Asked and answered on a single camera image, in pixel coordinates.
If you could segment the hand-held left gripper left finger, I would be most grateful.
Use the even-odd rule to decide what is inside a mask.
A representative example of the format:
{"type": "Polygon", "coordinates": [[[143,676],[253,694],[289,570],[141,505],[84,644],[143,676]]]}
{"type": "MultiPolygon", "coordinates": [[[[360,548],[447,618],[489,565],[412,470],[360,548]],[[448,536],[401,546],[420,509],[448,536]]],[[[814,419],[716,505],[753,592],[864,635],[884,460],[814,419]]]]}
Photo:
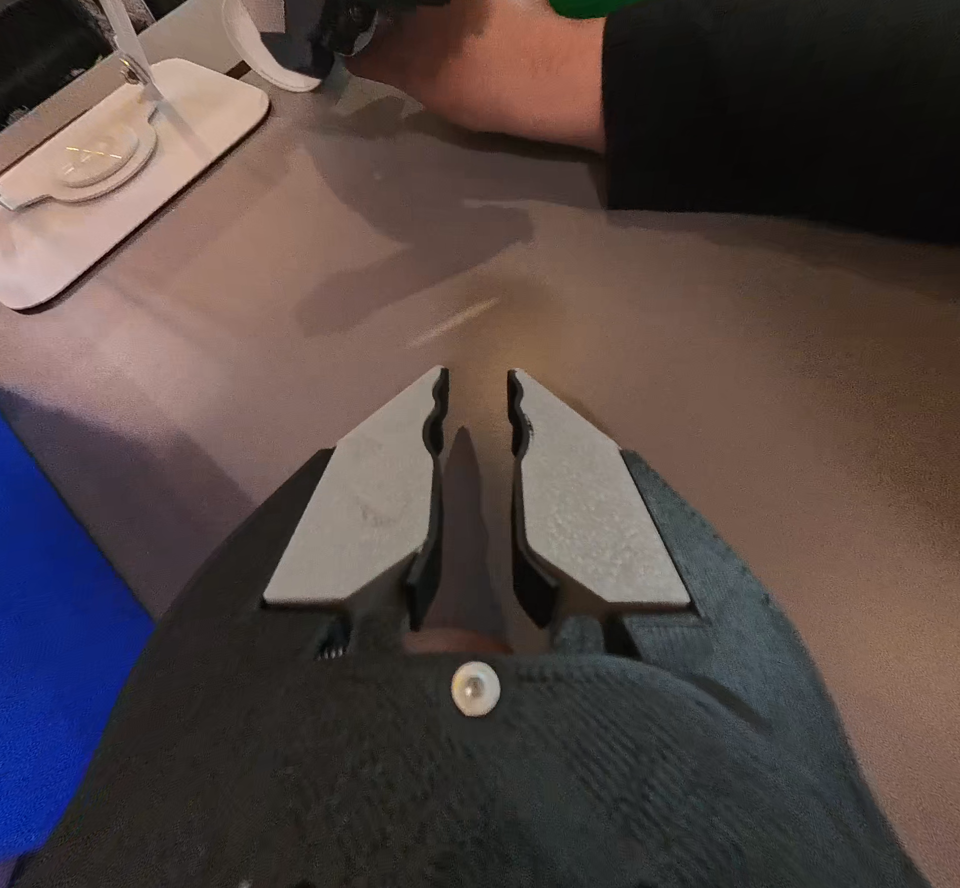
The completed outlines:
{"type": "Polygon", "coordinates": [[[267,584],[270,608],[351,620],[405,612],[420,629],[442,567],[440,455],[450,371],[433,367],[336,445],[267,584]]]}

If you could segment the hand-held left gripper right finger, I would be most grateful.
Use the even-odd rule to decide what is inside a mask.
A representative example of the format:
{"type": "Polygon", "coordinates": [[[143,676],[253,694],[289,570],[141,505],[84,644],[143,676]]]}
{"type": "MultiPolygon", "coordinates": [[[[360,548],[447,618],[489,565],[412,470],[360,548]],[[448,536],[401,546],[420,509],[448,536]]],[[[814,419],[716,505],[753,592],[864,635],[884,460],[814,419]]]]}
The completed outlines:
{"type": "Polygon", "coordinates": [[[688,611],[691,596],[619,445],[522,369],[507,381],[512,587],[539,629],[688,611]]]}

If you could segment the blue plastic bin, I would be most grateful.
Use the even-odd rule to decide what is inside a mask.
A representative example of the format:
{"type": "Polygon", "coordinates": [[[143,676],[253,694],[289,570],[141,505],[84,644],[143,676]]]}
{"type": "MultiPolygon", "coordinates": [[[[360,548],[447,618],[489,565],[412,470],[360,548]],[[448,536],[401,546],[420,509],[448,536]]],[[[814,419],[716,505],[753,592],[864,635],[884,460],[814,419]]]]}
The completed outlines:
{"type": "Polygon", "coordinates": [[[1,858],[42,846],[153,622],[1,424],[1,858]]]}

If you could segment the person's right forearm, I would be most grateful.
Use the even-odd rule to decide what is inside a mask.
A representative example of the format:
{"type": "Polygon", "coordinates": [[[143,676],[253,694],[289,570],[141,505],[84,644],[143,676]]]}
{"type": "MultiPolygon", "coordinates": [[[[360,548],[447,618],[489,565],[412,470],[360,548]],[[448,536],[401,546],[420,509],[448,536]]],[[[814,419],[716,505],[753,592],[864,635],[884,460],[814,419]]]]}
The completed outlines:
{"type": "Polygon", "coordinates": [[[602,93],[612,210],[958,244],[959,0],[642,0],[602,93]]]}

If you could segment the person's right hand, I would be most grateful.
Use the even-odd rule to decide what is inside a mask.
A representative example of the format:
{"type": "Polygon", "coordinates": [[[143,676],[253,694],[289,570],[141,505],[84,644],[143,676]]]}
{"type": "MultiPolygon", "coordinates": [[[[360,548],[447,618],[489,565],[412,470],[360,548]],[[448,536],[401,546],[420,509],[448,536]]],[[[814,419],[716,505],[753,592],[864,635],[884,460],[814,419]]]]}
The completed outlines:
{"type": "Polygon", "coordinates": [[[602,154],[605,27],[549,0],[452,0],[384,24],[345,66],[465,129],[602,154]]]}

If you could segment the wooden board document stand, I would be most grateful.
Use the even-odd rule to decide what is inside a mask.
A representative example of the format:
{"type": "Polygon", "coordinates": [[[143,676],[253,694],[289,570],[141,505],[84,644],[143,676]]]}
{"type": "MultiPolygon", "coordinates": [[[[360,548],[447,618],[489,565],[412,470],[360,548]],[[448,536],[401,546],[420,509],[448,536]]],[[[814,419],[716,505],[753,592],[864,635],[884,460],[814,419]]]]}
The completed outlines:
{"type": "Polygon", "coordinates": [[[183,58],[151,63],[123,0],[99,0],[125,82],[2,172],[1,301],[62,295],[268,114],[265,91],[183,58]]]}

